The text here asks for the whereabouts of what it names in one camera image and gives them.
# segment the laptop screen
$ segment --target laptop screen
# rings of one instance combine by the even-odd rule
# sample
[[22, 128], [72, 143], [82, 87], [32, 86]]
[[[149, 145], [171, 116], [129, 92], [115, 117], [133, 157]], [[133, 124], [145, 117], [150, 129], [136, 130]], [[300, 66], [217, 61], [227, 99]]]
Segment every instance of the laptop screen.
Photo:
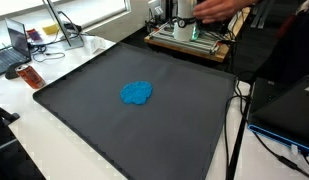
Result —
[[12, 47], [24, 56], [30, 57], [24, 25], [8, 18], [5, 18], [5, 22]]

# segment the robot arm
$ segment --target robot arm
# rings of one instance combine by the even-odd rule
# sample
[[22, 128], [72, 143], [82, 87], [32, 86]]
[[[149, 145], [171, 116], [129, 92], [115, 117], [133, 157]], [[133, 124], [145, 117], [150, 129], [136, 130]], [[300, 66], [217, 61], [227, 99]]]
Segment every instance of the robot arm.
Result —
[[196, 19], [193, 15], [197, 0], [178, 0], [177, 21], [174, 24], [174, 38], [178, 41], [190, 41], [195, 33]]

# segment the wall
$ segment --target wall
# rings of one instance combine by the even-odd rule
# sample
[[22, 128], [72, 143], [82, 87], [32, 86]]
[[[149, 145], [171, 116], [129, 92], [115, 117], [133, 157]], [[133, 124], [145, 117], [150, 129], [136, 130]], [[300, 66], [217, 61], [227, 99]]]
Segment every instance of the wall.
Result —
[[119, 42], [145, 26], [148, 20], [148, 0], [129, 0], [130, 12], [86, 28], [85, 31], [107, 40]]

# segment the blue play dough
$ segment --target blue play dough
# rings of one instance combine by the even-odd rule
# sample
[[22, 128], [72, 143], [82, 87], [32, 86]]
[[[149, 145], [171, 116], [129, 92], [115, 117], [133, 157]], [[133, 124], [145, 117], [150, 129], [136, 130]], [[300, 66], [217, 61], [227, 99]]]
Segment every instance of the blue play dough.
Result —
[[121, 90], [121, 98], [126, 104], [145, 104], [152, 94], [153, 87], [149, 82], [137, 81], [127, 84]]

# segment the wooden board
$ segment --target wooden board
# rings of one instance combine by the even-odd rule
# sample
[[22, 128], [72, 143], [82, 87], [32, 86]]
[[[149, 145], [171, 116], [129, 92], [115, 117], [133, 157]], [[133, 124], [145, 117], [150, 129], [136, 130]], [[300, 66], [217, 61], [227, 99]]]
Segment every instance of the wooden board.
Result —
[[[248, 14], [250, 13], [250, 8], [244, 8], [242, 12], [243, 12], [243, 14], [242, 14], [243, 16], [241, 16], [235, 22], [235, 25], [234, 25], [233, 30], [232, 30], [233, 34], [235, 36], [237, 36], [238, 33], [240, 32], [240, 30], [242, 29], [243, 24], [244, 24], [244, 22], [245, 22], [245, 20], [248, 16]], [[167, 42], [162, 42], [162, 41], [156, 41], [155, 39], [151, 39], [150, 36], [146, 36], [144, 38], [144, 41], [148, 44], [172, 49], [172, 50], [175, 50], [175, 51], [191, 54], [191, 55], [194, 55], [194, 56], [198, 56], [198, 57], [201, 57], [201, 58], [205, 58], [205, 59], [209, 59], [209, 60], [213, 60], [213, 61], [217, 61], [217, 62], [223, 62], [224, 59], [226, 58], [226, 56], [228, 55], [228, 52], [229, 52], [229, 47], [227, 45], [220, 46], [218, 51], [214, 55], [211, 55], [209, 53], [202, 53], [200, 51], [195, 51], [195, 50], [188, 49], [188, 48], [185, 48], [185, 47], [180, 47], [177, 44], [172, 44], [172, 43], [167, 43]]]

